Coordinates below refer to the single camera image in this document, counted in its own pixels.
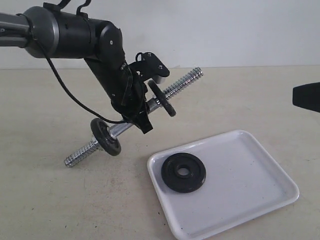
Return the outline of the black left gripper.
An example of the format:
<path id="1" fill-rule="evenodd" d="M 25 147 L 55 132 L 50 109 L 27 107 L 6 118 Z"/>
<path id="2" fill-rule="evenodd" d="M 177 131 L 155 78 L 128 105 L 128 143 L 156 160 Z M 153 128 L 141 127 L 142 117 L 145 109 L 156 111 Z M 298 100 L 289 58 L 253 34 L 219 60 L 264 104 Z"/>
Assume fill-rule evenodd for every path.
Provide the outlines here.
<path id="1" fill-rule="evenodd" d="M 147 86 L 144 74 L 132 64 L 123 62 L 119 69 L 120 80 L 124 80 L 124 90 L 120 94 L 119 103 L 112 103 L 112 107 L 122 116 L 119 123 L 133 123 L 146 134 L 153 130 L 149 120 L 149 110 L 146 102 Z"/>

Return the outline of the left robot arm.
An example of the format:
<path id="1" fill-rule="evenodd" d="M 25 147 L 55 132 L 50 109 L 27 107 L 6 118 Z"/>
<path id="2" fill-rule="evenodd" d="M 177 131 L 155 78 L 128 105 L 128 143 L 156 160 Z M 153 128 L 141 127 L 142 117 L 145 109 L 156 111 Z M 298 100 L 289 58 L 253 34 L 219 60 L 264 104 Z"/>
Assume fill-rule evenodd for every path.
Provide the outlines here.
<path id="1" fill-rule="evenodd" d="M 111 21 L 90 18 L 79 6 L 64 12 L 68 2 L 45 2 L 22 13 L 0 15 L 0 45 L 25 49 L 36 59 L 82 59 L 110 99 L 123 123 L 143 133 L 153 129 L 149 120 L 146 81 L 155 75 L 155 55 L 138 53 L 128 63 L 123 34 Z"/>

